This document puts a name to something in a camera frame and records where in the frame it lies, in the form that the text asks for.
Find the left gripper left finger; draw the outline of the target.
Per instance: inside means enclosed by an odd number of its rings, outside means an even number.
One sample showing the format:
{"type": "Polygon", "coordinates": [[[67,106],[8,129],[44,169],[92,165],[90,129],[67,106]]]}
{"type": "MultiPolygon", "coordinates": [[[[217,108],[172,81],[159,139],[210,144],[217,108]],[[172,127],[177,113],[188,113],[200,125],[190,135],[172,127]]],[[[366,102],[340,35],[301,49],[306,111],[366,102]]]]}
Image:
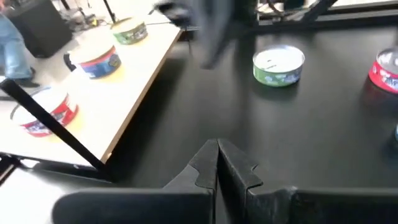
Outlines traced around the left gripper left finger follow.
{"type": "Polygon", "coordinates": [[[64,224],[215,222],[218,142],[209,139],[187,166],[159,189],[95,188],[59,198],[52,221],[64,224]]]}

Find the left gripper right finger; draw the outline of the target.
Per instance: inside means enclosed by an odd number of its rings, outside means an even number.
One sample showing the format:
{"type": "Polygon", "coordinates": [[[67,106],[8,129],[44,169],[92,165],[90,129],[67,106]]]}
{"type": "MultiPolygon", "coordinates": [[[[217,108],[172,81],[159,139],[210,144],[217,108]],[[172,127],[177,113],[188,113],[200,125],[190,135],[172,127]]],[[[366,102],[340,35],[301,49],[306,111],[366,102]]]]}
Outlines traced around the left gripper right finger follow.
{"type": "Polygon", "coordinates": [[[268,175],[226,139],[218,140],[244,223],[397,223],[397,189],[298,188],[268,175]]]}

